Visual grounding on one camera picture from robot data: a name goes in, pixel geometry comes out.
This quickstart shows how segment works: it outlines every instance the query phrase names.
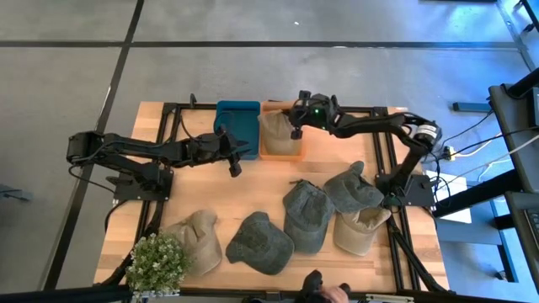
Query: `baseball cap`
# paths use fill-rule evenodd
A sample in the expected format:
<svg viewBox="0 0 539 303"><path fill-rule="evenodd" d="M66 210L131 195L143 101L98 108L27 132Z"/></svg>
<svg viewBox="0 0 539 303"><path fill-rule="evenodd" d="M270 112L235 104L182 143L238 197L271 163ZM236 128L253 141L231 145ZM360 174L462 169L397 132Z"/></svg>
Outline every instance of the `baseball cap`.
<svg viewBox="0 0 539 303"><path fill-rule="evenodd" d="M365 256L374 242L376 230L391 216L391 211L369 207L351 214L337 214L334 243L349 253Z"/></svg>
<svg viewBox="0 0 539 303"><path fill-rule="evenodd" d="M268 214L255 211L245 218L227 246L230 263L243 261L262 274L278 274L294 253L294 242L270 222Z"/></svg>
<svg viewBox="0 0 539 303"><path fill-rule="evenodd" d="M361 177L365 164L354 162L349 169L329 179L323 189L341 213L352 213L365 207L376 207L384 199L380 190Z"/></svg>
<svg viewBox="0 0 539 303"><path fill-rule="evenodd" d="M283 198L285 233L296 252L318 253L326 237L335 207L329 197L312 183L301 180Z"/></svg>
<svg viewBox="0 0 539 303"><path fill-rule="evenodd" d="M272 155L297 155L302 142L292 140L290 133L294 130L288 117L280 110L259 115L261 140L264 148Z"/></svg>
<svg viewBox="0 0 539 303"><path fill-rule="evenodd" d="M186 219L166 228L176 235L185 252L191 257L190 274L201 276L219 265L221 245L213 226L217 215L212 210L198 210Z"/></svg>

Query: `table leg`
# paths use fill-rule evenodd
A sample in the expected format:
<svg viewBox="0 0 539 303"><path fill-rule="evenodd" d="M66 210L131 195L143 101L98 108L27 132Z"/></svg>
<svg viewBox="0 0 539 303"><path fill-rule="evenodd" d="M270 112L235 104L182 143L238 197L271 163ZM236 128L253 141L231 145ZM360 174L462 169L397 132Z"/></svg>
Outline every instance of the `table leg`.
<svg viewBox="0 0 539 303"><path fill-rule="evenodd" d="M432 215L435 218L440 218L441 216L449 215L477 203L498 197L507 191L520 190L522 190L522 185L520 184L518 173L513 169L489 181L443 199L438 202L436 210Z"/></svg>

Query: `white cable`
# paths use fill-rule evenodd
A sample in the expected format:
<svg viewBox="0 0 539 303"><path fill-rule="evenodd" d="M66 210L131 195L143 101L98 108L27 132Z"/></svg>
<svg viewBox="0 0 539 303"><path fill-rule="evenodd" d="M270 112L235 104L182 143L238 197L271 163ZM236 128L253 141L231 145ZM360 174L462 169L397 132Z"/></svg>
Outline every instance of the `white cable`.
<svg viewBox="0 0 539 303"><path fill-rule="evenodd" d="M493 140L491 141L487 141L487 143L481 145L481 147L479 147L477 150L475 151L472 151L470 152L469 154L465 154L465 155L462 155L462 154L456 154L454 155L455 157L470 157L470 156L473 156L475 155L476 153L478 153L479 151L481 151L483 148L485 148L488 144L490 144L490 142L492 142Z"/></svg>
<svg viewBox="0 0 539 303"><path fill-rule="evenodd" d="M528 140L526 143L522 144L521 146L516 147L514 150L512 150L512 151L506 153L506 154L503 155L502 157L498 157L498 158L494 159L493 161L489 161L489 162L487 162L487 163L484 163L484 164L482 164L482 165L479 165L478 167L472 168L472 169L470 169L469 171L467 171L467 172L465 172L465 173L461 173L460 175L454 177L454 178L453 178L451 181L449 181L447 184L444 184L444 185L443 185L442 187L440 187L438 190L443 189L443 188L446 187L449 183L451 183L451 182L457 180L458 178L460 178L460 177L462 177L462 176L464 176L464 175L466 175L466 174L469 174L469 173L473 172L473 171L476 170L476 169L479 169L479 168L481 168L481 167L488 166L489 164L491 164L491 163L493 163L493 162L497 162L499 159L502 159L502 158L504 158L504 157L507 157L508 155L514 154L515 152L521 150L522 148L524 148L524 147L530 145L533 141L535 141L535 140L537 140L537 139L539 139L539 135L534 136L533 138L531 138L530 140Z"/></svg>
<svg viewBox="0 0 539 303"><path fill-rule="evenodd" d="M511 159L505 159L505 160L502 160L502 161L495 161L495 162L492 162L490 163L488 166L487 166L487 169L485 169L478 177L478 182L481 182L481 177L485 175L485 173L488 172L488 170L494 166L495 164L500 164L500 163L505 163L505 162L509 162L511 161Z"/></svg>

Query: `person's hand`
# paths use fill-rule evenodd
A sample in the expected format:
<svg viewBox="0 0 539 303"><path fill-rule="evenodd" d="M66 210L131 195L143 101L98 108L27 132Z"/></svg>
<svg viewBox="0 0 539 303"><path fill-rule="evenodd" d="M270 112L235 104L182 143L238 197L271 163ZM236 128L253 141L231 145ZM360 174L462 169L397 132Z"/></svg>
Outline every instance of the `person's hand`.
<svg viewBox="0 0 539 303"><path fill-rule="evenodd" d="M331 300L331 303L349 303L348 295L338 286L322 287L320 293L326 298Z"/></svg>

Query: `gray cap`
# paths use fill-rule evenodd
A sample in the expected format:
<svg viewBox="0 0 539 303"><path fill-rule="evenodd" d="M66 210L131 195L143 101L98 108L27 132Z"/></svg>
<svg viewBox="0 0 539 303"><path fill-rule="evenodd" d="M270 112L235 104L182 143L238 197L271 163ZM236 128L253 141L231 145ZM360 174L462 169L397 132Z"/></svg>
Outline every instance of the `gray cap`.
<svg viewBox="0 0 539 303"><path fill-rule="evenodd" d="M329 179L323 189L340 213L351 213L366 207L376 207L384 199L384 195L362 177L362 161L354 162L350 168Z"/></svg>
<svg viewBox="0 0 539 303"><path fill-rule="evenodd" d="M242 222L226 255L230 263L243 261L262 274L278 274L292 253L292 239L270 222L268 214L255 211Z"/></svg>
<svg viewBox="0 0 539 303"><path fill-rule="evenodd" d="M302 180L283 198L285 233L300 253L318 253L335 207L320 188Z"/></svg>

